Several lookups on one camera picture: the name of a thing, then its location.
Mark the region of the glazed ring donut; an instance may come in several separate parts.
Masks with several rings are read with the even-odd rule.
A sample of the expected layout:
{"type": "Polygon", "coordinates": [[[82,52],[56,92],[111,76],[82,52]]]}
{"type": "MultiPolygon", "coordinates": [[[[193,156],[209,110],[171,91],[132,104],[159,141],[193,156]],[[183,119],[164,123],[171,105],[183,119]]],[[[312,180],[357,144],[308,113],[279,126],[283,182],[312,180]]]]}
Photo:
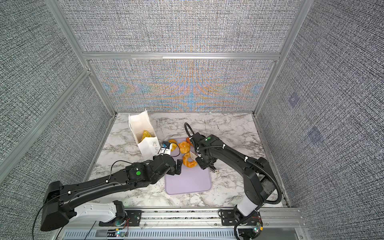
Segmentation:
{"type": "Polygon", "coordinates": [[[198,165],[196,158],[197,156],[194,153],[191,153],[191,152],[186,153],[183,155],[183,164],[187,168],[194,168],[198,165]]]}

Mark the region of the round flaky bun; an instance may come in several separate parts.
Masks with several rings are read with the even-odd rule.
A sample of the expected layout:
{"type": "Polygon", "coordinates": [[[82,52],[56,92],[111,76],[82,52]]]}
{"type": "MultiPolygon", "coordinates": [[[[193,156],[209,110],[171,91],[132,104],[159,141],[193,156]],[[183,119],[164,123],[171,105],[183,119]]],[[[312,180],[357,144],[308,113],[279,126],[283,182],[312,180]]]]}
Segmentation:
{"type": "Polygon", "coordinates": [[[181,142],[178,144],[178,146],[179,146],[181,154],[186,154],[186,153],[190,152],[191,145],[189,142],[187,142],[187,141],[181,142]]]}

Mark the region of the white paper gift bag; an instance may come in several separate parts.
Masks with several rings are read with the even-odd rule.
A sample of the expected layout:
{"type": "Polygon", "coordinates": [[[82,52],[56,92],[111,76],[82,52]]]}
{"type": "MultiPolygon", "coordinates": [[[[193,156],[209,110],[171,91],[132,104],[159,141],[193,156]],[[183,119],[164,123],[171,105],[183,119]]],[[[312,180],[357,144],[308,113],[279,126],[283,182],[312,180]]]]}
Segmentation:
{"type": "Polygon", "coordinates": [[[160,150],[160,144],[147,111],[129,115],[129,127],[144,160],[152,160],[160,150]]]}

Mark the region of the reddish brown triangular bread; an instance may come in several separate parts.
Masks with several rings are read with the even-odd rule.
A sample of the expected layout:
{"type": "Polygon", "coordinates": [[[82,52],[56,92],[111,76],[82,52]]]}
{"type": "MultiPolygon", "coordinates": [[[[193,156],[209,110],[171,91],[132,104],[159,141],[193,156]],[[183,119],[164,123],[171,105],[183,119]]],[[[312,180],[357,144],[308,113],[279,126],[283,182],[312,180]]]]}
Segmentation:
{"type": "Polygon", "coordinates": [[[186,142],[189,143],[190,146],[192,147],[194,146],[189,137],[186,138],[186,142]]]}

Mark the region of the large croissant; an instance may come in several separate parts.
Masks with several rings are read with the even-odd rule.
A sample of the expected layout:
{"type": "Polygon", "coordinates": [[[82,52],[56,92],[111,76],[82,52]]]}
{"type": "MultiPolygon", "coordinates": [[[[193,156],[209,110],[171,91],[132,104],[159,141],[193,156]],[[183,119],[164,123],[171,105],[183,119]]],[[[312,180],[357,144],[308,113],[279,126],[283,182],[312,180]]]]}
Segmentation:
{"type": "Polygon", "coordinates": [[[152,137],[153,136],[151,135],[151,133],[149,131],[144,130],[141,141],[143,141],[145,138],[152,138],[152,137]]]}

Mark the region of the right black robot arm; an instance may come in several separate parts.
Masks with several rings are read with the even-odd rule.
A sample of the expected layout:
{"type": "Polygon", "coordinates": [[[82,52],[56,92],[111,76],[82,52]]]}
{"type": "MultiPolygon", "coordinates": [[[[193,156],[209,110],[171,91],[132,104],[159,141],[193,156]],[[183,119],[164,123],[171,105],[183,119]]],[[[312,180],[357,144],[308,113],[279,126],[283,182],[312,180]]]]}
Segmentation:
{"type": "Polygon", "coordinates": [[[201,169],[214,170],[215,162],[220,160],[242,176],[245,196],[234,208],[239,221],[259,210],[264,204],[277,205],[281,202],[281,188],[265,158],[255,159],[244,155],[215,135],[205,137],[195,133],[190,136],[190,141],[195,148],[196,162],[201,169]]]}

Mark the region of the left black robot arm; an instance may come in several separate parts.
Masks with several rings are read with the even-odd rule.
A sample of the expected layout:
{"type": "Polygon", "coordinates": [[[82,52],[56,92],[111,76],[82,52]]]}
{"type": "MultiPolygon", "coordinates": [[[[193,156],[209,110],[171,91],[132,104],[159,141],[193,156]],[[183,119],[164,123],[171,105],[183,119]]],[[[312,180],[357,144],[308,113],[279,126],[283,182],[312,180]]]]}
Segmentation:
{"type": "Polygon", "coordinates": [[[118,192],[146,188],[156,184],[165,175],[180,175],[182,160],[160,154],[152,160],[133,163],[108,176],[73,185],[60,181],[48,185],[42,207],[42,232],[64,227],[78,214],[75,208],[95,199],[118,192]]]}

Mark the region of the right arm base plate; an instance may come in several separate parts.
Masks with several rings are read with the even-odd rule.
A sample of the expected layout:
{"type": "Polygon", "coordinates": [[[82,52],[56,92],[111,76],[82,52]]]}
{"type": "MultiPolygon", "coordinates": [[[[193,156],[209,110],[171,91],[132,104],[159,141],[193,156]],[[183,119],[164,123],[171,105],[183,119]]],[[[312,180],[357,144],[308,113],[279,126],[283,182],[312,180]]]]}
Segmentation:
{"type": "Polygon", "coordinates": [[[240,223],[240,226],[263,226],[263,221],[258,211],[252,211],[250,216],[243,216],[236,209],[220,209],[218,215],[223,226],[235,226],[240,223]]]}

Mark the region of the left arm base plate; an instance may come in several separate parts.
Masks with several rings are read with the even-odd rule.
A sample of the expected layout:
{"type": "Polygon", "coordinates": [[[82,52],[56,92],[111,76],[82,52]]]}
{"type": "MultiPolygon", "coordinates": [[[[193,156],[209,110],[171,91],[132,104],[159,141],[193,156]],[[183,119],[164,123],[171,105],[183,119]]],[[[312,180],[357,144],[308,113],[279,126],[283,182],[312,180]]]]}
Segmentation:
{"type": "Polygon", "coordinates": [[[113,220],[103,223],[99,222],[100,227],[138,227],[142,218],[141,210],[128,210],[125,213],[118,213],[118,216],[113,220]]]}

